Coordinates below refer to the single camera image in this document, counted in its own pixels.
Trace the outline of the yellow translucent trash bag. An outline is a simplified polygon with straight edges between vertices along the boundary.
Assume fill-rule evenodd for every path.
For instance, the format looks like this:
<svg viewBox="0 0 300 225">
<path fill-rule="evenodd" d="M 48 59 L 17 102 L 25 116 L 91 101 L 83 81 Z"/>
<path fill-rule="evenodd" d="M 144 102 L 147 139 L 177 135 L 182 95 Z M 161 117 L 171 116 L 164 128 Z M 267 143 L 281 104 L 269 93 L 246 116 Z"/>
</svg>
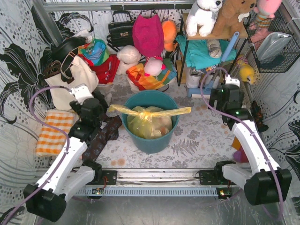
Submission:
<svg viewBox="0 0 300 225">
<path fill-rule="evenodd" d="M 126 115 L 125 125 L 132 134 L 144 139 L 156 139 L 169 134 L 175 124 L 172 118 L 191 113 L 191 107 L 164 110 L 155 106 L 129 109 L 122 105 L 110 105 L 108 111 Z"/>
</svg>

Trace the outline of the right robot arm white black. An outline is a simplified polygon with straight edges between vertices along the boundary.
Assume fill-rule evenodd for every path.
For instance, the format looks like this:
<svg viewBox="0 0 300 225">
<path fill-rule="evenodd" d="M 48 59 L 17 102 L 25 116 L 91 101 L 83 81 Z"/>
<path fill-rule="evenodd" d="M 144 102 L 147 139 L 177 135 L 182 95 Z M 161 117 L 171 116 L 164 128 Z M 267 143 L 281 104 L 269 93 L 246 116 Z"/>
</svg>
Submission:
<svg viewBox="0 0 300 225">
<path fill-rule="evenodd" d="M 251 205 L 284 202 L 291 184 L 292 175 L 281 169 L 261 140 L 255 121 L 248 109 L 242 107 L 244 92 L 234 84 L 224 84 L 212 89 L 209 108 L 222 115 L 222 121 L 239 140 L 251 171 L 235 163 L 222 166 L 222 176 L 244 190 Z"/>
</svg>

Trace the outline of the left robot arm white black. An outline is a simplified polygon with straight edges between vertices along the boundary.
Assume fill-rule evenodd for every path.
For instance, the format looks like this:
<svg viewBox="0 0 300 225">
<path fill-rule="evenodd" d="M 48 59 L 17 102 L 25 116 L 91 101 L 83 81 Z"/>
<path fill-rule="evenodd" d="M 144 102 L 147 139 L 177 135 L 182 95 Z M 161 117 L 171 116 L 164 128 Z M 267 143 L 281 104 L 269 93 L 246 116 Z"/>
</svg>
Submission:
<svg viewBox="0 0 300 225">
<path fill-rule="evenodd" d="M 99 181 L 102 176 L 101 165 L 90 159 L 69 176 L 77 160 L 100 133 L 102 106 L 85 85 L 67 90 L 75 97 L 70 105 L 79 115 L 79 120 L 69 133 L 58 130 L 66 137 L 62 150 L 36 184 L 28 184 L 23 192 L 27 211 L 52 222 L 61 218 L 68 201 L 79 189 Z"/>
</svg>

